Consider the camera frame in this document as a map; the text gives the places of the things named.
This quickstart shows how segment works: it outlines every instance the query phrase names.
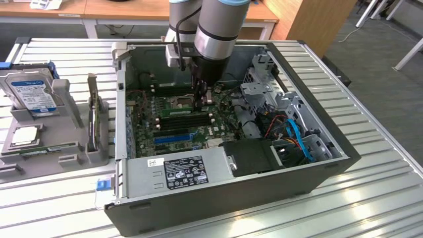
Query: motherboard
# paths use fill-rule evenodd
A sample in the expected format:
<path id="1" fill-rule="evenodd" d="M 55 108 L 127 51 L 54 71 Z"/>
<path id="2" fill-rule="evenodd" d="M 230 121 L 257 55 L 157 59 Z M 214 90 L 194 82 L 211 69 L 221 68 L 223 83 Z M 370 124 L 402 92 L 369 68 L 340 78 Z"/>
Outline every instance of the motherboard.
<path id="1" fill-rule="evenodd" d="M 215 87 L 202 111 L 194 111 L 191 89 L 127 91 L 137 157 L 218 147 L 245 138 L 231 103 L 234 90 Z"/>

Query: gray floor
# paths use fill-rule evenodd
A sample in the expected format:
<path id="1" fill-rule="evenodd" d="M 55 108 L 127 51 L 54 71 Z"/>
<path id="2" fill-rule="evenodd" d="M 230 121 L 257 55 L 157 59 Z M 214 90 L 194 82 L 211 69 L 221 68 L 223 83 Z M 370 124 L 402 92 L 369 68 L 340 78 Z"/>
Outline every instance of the gray floor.
<path id="1" fill-rule="evenodd" d="M 360 16 L 353 11 L 328 57 L 350 77 L 350 89 L 377 116 L 394 137 L 423 165 L 423 55 L 418 54 L 401 72 L 392 67 L 400 62 L 413 42 L 377 20 L 369 20 L 349 40 L 338 43 L 356 29 Z M 118 29 L 126 35 L 130 26 Z M 158 38 L 167 27 L 137 26 L 129 38 Z M 114 38 L 105 26 L 98 26 L 101 38 Z M 0 60 L 5 60 L 18 36 L 38 38 L 86 38 L 82 25 L 0 24 Z"/>
<path id="2" fill-rule="evenodd" d="M 392 22 L 381 20 L 413 40 L 370 19 L 340 43 L 357 29 L 358 19 L 353 11 L 326 56 L 350 77 L 358 99 L 423 165 L 423 55 L 420 53 L 400 72 L 393 69 L 421 39 Z"/>

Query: slatted metal table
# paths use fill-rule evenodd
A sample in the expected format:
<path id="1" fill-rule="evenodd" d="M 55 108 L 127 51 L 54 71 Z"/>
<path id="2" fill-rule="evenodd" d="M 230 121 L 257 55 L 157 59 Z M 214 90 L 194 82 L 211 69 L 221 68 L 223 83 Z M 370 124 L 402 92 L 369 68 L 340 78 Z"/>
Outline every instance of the slatted metal table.
<path id="1" fill-rule="evenodd" d="M 113 105 L 111 159 L 117 97 L 113 41 L 117 39 L 33 39 L 30 44 L 15 45 L 9 58 L 15 63 L 54 60 L 62 78 L 71 81 L 71 94 L 78 102 L 89 98 L 87 74 L 98 74 L 101 96 Z M 361 161 L 308 195 L 139 237 L 422 236 L 422 167 L 310 48 L 296 41 L 276 41 L 276 45 L 362 154 Z M 294 90 L 288 80 L 285 83 Z M 5 141 L 11 101 L 0 93 L 0 141 Z M 85 171 L 0 184 L 0 237 L 121 237 L 105 211 L 94 204 L 95 182 L 114 170 L 111 162 Z"/>

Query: green circuit board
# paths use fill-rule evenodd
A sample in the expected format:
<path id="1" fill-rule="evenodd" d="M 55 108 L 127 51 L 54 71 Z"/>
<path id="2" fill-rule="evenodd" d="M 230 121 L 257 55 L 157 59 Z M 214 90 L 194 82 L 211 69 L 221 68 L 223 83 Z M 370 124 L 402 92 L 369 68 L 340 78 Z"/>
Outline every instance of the green circuit board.
<path id="1" fill-rule="evenodd" d="M 137 143 L 137 156 L 147 157 L 189 150 L 209 148 L 211 139 L 222 138 L 222 141 L 231 141 L 245 138 L 239 127 L 238 118 L 231 110 L 229 98 L 225 101 L 225 107 L 218 108 L 223 96 L 230 90 L 222 90 L 219 93 L 213 92 L 213 101 L 215 105 L 202 108 L 202 112 L 193 111 L 193 95 L 159 97 L 155 93 L 135 90 L 127 93 L 127 106 L 131 108 L 134 135 Z M 203 121 L 210 120 L 209 125 L 187 126 L 178 128 L 169 123 L 170 129 L 163 127 L 165 120 L 191 119 L 201 117 Z M 158 136 L 161 132 L 174 132 L 185 130 L 187 140 L 158 143 L 171 136 Z"/>

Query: warning label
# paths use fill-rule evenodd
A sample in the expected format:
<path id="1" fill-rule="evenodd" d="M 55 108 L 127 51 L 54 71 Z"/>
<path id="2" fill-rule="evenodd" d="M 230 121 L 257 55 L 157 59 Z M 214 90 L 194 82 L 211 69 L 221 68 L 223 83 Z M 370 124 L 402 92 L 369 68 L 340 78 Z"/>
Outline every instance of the warning label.
<path id="1" fill-rule="evenodd" d="M 169 189 L 210 182 L 202 156 L 165 161 L 165 172 Z"/>
<path id="2" fill-rule="evenodd" d="M 21 81 L 11 84 L 29 110 L 37 113 L 47 113 L 57 110 L 53 95 L 46 92 L 45 81 Z"/>

